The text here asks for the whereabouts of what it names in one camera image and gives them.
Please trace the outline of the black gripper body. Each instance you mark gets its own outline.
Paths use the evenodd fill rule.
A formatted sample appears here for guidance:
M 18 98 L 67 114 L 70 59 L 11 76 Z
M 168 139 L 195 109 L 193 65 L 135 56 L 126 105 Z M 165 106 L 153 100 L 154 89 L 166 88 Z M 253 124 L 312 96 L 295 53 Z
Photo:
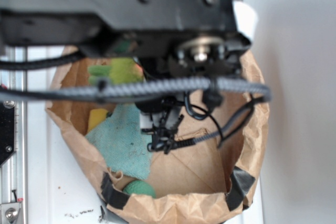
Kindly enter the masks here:
M 133 41 L 147 80 L 238 77 L 240 57 L 250 49 L 243 36 L 141 36 Z

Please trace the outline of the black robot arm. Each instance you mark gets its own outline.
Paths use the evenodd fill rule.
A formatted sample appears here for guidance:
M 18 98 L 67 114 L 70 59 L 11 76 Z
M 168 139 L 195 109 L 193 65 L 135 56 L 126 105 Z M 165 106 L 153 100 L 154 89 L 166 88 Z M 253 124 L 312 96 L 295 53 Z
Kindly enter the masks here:
M 36 70 L 85 58 L 136 58 L 138 84 L 2 92 L 4 100 L 142 102 L 185 91 L 256 93 L 240 80 L 240 56 L 258 17 L 243 0 L 1 0 L 1 50 L 75 46 L 63 57 L 3 61 L 3 70 Z

